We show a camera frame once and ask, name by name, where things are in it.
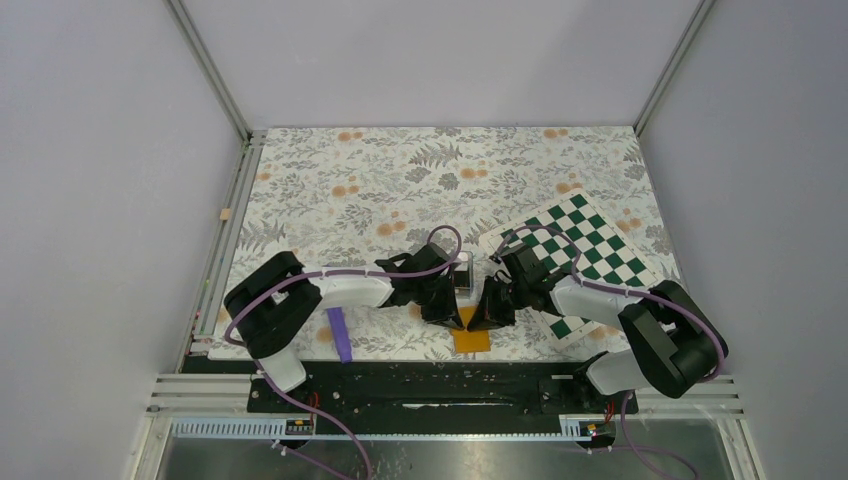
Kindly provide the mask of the orange leather card holder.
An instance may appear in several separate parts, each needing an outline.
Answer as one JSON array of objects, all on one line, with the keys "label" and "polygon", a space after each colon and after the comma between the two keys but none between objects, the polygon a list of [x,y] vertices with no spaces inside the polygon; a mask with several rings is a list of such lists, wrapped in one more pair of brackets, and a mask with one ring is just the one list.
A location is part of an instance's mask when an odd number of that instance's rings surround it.
[{"label": "orange leather card holder", "polygon": [[491,350],[491,340],[487,331],[467,330],[475,310],[475,306],[463,306],[458,308],[463,329],[452,330],[450,332],[454,342],[454,350],[457,354],[476,354],[489,352]]}]

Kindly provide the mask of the black credit card stack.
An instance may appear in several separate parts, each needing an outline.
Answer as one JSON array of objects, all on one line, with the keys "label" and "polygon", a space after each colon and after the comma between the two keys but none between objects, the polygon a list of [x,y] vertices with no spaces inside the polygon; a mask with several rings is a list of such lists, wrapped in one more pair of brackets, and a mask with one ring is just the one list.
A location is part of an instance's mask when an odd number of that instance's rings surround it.
[{"label": "black credit card stack", "polygon": [[452,285],[459,298],[470,298],[474,290],[473,266],[469,261],[452,265]]}]

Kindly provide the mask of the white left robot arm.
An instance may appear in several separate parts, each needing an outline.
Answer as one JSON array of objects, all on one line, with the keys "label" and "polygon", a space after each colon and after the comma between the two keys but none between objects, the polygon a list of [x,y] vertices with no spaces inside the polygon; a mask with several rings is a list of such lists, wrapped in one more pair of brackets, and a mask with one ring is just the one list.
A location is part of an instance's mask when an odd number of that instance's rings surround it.
[{"label": "white left robot arm", "polygon": [[296,411],[309,401],[311,387],[292,342],[313,313],[414,303],[425,323],[460,330],[453,262],[433,243],[355,268],[308,268],[293,252],[283,251],[225,295],[231,318],[225,337],[239,336],[236,344],[269,377],[272,398]]}]

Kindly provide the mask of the clear acrylic card box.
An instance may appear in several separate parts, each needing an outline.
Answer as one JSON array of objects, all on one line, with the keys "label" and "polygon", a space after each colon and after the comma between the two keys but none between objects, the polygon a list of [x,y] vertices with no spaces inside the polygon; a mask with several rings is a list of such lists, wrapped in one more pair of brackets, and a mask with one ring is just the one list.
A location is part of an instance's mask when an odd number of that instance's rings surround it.
[{"label": "clear acrylic card box", "polygon": [[437,281],[448,279],[460,300],[469,300],[475,290],[474,259],[470,251],[460,251],[451,266],[435,276]]}]

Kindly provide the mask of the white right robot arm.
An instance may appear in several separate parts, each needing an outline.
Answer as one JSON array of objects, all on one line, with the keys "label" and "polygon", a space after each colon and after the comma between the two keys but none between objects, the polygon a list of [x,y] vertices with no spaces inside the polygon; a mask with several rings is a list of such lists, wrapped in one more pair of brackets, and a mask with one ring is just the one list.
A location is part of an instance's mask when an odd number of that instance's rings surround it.
[{"label": "white right robot arm", "polygon": [[497,258],[507,276],[485,279],[468,330],[511,326],[518,311],[533,309],[624,333],[628,349],[602,352],[579,367],[573,396],[583,410],[597,412],[613,394],[647,387],[677,399],[713,378],[728,354],[721,335],[674,281],[643,291],[578,278],[564,268],[550,269],[528,246],[510,248]]}]

